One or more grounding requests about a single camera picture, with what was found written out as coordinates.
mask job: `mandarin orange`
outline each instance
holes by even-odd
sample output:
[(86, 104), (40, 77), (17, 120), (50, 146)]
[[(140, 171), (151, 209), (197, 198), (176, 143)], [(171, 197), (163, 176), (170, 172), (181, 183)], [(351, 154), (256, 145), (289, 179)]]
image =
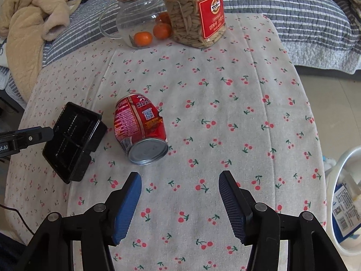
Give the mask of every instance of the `mandarin orange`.
[(157, 23), (153, 28), (153, 34), (159, 40), (168, 39), (172, 35), (172, 27), (167, 23)]
[(153, 41), (153, 36), (150, 32), (147, 31), (142, 31), (142, 32), (137, 32), (134, 35), (134, 43), (138, 46), (138, 47), (146, 47), (148, 45), (150, 45)]
[(158, 17), (160, 18), (160, 20), (163, 23), (167, 23), (167, 24), (171, 25), (168, 12), (165, 11), (165, 12), (159, 13)]

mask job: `qr code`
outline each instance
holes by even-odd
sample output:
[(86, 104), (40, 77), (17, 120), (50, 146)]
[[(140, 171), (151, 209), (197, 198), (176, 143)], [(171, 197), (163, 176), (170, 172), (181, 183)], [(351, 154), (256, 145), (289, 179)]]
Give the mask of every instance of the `qr code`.
[(151, 108), (144, 110), (142, 113), (144, 114), (144, 117), (146, 118), (146, 120), (152, 119), (154, 117), (154, 114), (153, 114)]
[(342, 210), (341, 210), (340, 206), (338, 206), (336, 209), (333, 210), (333, 213), (335, 214), (335, 216), (337, 216), (341, 212), (342, 212)]

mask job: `sunflower seeds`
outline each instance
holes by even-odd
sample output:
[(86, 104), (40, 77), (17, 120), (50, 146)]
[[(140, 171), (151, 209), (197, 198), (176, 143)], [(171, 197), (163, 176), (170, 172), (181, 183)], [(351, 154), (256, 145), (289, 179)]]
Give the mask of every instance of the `sunflower seeds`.
[(218, 41), (226, 31), (223, 25), (210, 38), (204, 39), (199, 15), (202, 0), (164, 0), (172, 23), (175, 41), (195, 48), (209, 47)]

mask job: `package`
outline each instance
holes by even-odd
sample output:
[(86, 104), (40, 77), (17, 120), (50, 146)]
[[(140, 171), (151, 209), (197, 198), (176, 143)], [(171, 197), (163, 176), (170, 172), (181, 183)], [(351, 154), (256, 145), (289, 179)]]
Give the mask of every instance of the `package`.
[(333, 195), (333, 231), (338, 243), (353, 235), (361, 227), (361, 190), (352, 176), (342, 170)]

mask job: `beige blanket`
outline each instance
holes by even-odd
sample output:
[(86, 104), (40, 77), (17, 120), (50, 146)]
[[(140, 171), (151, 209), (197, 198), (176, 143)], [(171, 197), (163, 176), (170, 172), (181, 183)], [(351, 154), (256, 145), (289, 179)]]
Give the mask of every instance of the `beige blanket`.
[(8, 65), (20, 94), (28, 101), (42, 68), (44, 41), (69, 26), (81, 0), (4, 0), (0, 37), (7, 37)]

